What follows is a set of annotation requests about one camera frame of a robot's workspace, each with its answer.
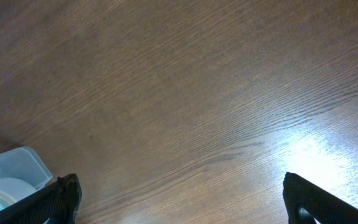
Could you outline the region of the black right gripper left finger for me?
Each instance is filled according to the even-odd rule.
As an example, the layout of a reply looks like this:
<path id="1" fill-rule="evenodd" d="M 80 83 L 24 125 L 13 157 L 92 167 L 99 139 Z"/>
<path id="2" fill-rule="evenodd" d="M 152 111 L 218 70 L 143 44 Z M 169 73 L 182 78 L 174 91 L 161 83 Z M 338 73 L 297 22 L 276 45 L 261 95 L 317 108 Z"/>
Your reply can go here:
<path id="1" fill-rule="evenodd" d="M 82 198 L 76 174 L 56 182 L 0 211 L 0 224 L 75 224 Z"/>

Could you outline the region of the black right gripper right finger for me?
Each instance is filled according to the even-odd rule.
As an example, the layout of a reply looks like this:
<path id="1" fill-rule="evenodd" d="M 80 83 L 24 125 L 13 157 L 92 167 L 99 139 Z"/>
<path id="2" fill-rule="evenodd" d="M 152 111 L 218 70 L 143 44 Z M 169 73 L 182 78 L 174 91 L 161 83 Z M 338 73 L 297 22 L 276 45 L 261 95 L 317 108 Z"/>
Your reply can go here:
<path id="1" fill-rule="evenodd" d="M 289 224 L 358 223 L 358 209 L 295 173 L 285 174 L 283 199 Z"/>

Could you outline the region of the white bowl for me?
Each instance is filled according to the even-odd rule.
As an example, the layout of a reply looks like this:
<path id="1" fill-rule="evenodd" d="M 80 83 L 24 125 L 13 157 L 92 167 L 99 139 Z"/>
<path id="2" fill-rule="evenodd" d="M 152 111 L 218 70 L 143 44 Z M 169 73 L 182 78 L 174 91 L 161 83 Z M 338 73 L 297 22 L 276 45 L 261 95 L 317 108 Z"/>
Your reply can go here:
<path id="1" fill-rule="evenodd" d="M 16 203 L 36 191 L 36 188 L 23 180 L 10 177 L 0 179 L 0 197 L 6 199 L 10 204 Z"/>

